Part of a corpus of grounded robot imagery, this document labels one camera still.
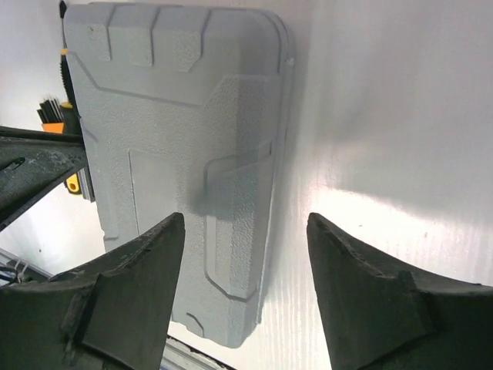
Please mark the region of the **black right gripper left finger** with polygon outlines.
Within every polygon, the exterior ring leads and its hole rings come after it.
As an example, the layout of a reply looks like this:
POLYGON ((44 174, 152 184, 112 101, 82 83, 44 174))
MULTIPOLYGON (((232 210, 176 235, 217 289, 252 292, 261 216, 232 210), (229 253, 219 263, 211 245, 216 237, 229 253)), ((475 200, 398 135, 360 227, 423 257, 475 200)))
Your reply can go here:
POLYGON ((185 239, 174 213, 43 282, 1 289, 3 369, 157 369, 185 239))

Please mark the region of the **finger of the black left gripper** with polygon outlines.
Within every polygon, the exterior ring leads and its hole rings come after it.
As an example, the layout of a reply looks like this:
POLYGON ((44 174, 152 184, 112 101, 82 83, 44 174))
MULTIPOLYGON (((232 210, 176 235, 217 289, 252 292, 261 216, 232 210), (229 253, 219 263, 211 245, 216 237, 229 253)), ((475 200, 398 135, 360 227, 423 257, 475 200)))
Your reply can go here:
POLYGON ((1 128, 1 229, 88 164, 80 135, 1 128))

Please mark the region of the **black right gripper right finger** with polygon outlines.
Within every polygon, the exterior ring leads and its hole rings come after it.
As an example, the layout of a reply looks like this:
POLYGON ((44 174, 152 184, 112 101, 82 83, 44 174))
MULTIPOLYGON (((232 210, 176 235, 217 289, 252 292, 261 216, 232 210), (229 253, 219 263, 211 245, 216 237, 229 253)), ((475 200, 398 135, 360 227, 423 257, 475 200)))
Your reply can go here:
POLYGON ((492 289, 425 271, 312 213, 307 242, 334 369, 490 369, 492 289))

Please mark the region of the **grey plastic tool case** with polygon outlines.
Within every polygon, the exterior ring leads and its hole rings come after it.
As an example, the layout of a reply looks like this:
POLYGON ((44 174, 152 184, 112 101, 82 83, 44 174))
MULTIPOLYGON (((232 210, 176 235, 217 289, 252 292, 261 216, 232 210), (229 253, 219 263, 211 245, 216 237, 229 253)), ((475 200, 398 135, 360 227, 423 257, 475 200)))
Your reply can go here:
POLYGON ((92 2, 64 30, 106 249, 181 213, 172 319, 240 347, 266 290, 287 27, 258 8, 92 2))

